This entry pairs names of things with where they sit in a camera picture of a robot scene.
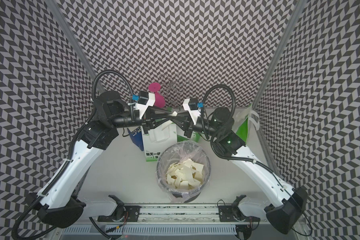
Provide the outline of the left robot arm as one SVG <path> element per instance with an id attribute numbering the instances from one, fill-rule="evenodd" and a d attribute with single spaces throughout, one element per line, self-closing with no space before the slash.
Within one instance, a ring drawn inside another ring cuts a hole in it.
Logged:
<path id="1" fill-rule="evenodd" d="M 116 91 L 97 95 L 100 79 L 108 74 L 123 81 L 129 91 L 129 102 L 123 101 Z M 75 189 L 94 161 L 119 135 L 118 130 L 143 127 L 147 132 L 173 119 L 167 112 L 158 113 L 159 108 L 154 106 L 154 94 L 142 91 L 136 96 L 130 82 L 116 70 L 104 70 L 96 75 L 92 83 L 92 100 L 92 113 L 75 133 L 68 155 L 63 159 L 59 170 L 41 190 L 27 196 L 28 207 L 15 221 L 12 239 L 25 239 L 19 234 L 19 228 L 32 210 L 50 228 L 29 236 L 29 240 L 41 238 L 57 228 L 64 229 L 73 225 L 89 208 L 88 204 L 80 201 L 74 194 Z"/>

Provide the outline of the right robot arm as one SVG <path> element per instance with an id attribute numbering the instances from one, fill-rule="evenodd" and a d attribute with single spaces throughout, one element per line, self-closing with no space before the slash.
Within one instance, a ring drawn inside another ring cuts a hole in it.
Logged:
<path id="1" fill-rule="evenodd" d="M 212 118 L 205 117 L 205 106 L 214 90 L 225 90 L 231 97 L 230 108 L 216 108 Z M 247 143 L 234 131 L 236 97 L 227 85 L 211 87 L 201 101 L 188 98 L 183 101 L 184 111 L 173 118 L 174 123 L 189 136 L 192 132 L 205 135 L 214 154 L 231 161 L 243 170 L 265 193 L 270 204 L 264 207 L 268 222 L 280 233 L 288 234 L 301 217 L 306 218 L 308 191 L 305 187 L 293 187 L 257 157 Z"/>

